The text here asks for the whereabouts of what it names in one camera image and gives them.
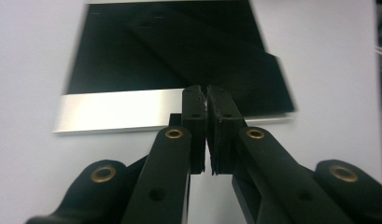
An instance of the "white background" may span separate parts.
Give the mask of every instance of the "white background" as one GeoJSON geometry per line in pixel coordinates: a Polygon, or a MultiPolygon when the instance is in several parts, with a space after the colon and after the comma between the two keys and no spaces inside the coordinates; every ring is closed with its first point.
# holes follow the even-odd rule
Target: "white background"
{"type": "MultiPolygon", "coordinates": [[[[262,127],[308,168],[348,161],[382,183],[374,1],[252,4],[298,108],[262,127]]],[[[155,132],[51,133],[84,13],[82,1],[0,1],[0,224],[53,212],[87,165],[128,165],[152,145],[155,132]]],[[[245,223],[231,177],[210,174],[192,177],[189,223],[245,223]]]]}

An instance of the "brass insert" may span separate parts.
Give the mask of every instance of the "brass insert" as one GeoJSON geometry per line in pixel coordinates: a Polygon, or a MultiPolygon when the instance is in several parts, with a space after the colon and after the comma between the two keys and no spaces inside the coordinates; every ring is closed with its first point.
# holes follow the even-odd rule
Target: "brass insert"
{"type": "Polygon", "coordinates": [[[180,129],[170,129],[165,133],[168,138],[180,138],[184,133],[180,129]]]}
{"type": "Polygon", "coordinates": [[[359,177],[356,173],[342,165],[332,165],[330,167],[330,172],[336,178],[348,183],[354,183],[359,180],[359,177]]]}
{"type": "Polygon", "coordinates": [[[261,139],[264,138],[264,132],[257,130],[257,129],[250,129],[247,131],[248,137],[261,139]]]}
{"type": "Polygon", "coordinates": [[[100,166],[92,172],[91,180],[95,183],[104,183],[112,179],[116,170],[111,165],[100,166]]]}

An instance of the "black plastic linkage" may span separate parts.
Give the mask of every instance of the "black plastic linkage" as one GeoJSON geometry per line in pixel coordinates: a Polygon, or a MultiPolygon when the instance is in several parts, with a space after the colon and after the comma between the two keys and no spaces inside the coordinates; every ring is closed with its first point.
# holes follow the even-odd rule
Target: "black plastic linkage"
{"type": "Polygon", "coordinates": [[[186,223],[191,134],[182,127],[159,131],[124,213],[122,224],[186,223]]]}
{"type": "Polygon", "coordinates": [[[191,132],[191,173],[205,171],[205,96],[201,86],[191,86],[182,92],[181,126],[191,132]]]}
{"type": "Polygon", "coordinates": [[[236,148],[262,196],[258,223],[353,223],[266,130],[241,129],[236,148]]]}
{"type": "Polygon", "coordinates": [[[127,167],[118,161],[89,165],[66,192],[55,212],[27,224],[119,223],[146,158],[127,167]]]}
{"type": "Polygon", "coordinates": [[[316,181],[357,223],[382,224],[382,186],[343,161],[322,161],[316,181]]]}
{"type": "Polygon", "coordinates": [[[207,143],[213,174],[231,174],[235,160],[234,139],[247,126],[232,96],[216,86],[207,87],[207,143]]]}

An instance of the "white table surface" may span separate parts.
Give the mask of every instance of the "white table surface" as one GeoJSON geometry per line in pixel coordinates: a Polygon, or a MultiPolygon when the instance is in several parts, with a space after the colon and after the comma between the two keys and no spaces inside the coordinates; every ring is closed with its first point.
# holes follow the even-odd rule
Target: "white table surface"
{"type": "MultiPolygon", "coordinates": [[[[374,1],[255,0],[253,8],[298,108],[292,122],[262,127],[310,169],[338,159],[382,183],[374,1]]],[[[156,132],[51,132],[84,12],[80,0],[0,0],[0,224],[53,212],[87,165],[128,165],[152,145],[156,132]]],[[[189,223],[245,223],[231,176],[210,174],[191,179],[189,223]]]]}

